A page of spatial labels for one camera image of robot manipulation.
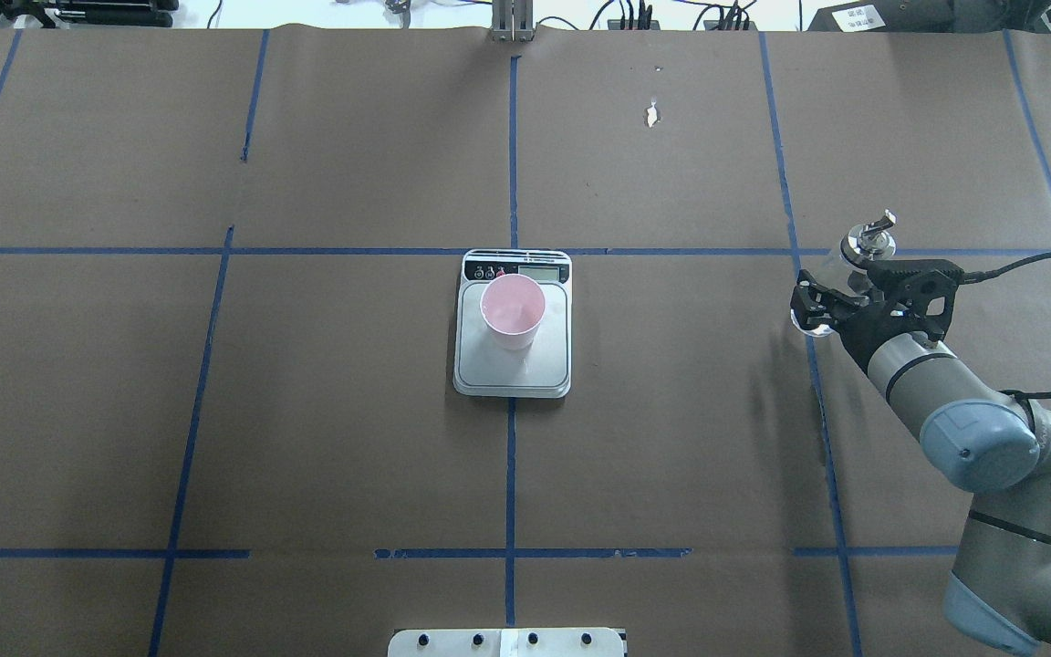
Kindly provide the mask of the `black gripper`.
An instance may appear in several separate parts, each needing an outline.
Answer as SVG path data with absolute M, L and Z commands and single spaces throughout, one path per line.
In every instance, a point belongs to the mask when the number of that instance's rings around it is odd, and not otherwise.
M 881 294 L 893 294 L 910 278 L 910 261 L 868 261 L 865 275 Z M 900 334 L 934 336 L 934 331 L 927 328 L 927 320 L 916 312 L 884 303 L 868 304 L 856 312 L 856 297 L 815 280 L 800 280 L 794 286 L 791 317 L 797 328 L 836 328 L 843 349 L 858 366 L 868 366 L 877 349 Z

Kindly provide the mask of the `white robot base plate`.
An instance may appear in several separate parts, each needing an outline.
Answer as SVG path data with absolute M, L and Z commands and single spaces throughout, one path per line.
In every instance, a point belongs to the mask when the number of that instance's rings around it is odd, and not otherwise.
M 391 637 L 388 656 L 627 656 L 622 629 L 534 627 L 405 629 Z

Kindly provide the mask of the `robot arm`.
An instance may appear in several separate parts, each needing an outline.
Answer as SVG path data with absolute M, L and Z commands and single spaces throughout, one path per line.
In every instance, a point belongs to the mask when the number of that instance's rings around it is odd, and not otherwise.
M 843 349 L 916 438 L 971 494 L 943 614 L 981 644 L 1033 656 L 1051 645 L 1051 409 L 1047 392 L 993 390 L 945 344 L 959 287 L 998 278 L 947 259 L 875 259 L 801 270 L 800 331 Z

